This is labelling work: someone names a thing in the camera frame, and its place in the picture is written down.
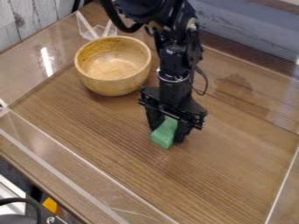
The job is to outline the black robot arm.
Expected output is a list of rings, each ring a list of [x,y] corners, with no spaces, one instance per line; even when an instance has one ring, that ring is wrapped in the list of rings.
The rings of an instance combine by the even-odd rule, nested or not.
[[[150,128],[157,130],[166,119],[178,121],[174,141],[179,144],[194,129],[202,129],[207,109],[194,100],[205,95],[194,87],[194,75],[203,75],[201,25],[189,0],[99,0],[122,32],[146,29],[154,37],[161,65],[159,85],[141,87],[139,102],[145,105]]]

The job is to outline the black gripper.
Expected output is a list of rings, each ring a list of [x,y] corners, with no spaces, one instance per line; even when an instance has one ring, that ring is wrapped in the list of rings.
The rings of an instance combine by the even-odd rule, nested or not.
[[[178,121],[174,142],[181,144],[193,129],[201,130],[207,109],[194,100],[194,78],[183,76],[159,78],[159,86],[139,88],[139,103],[145,106],[151,130],[155,130],[167,116]]]

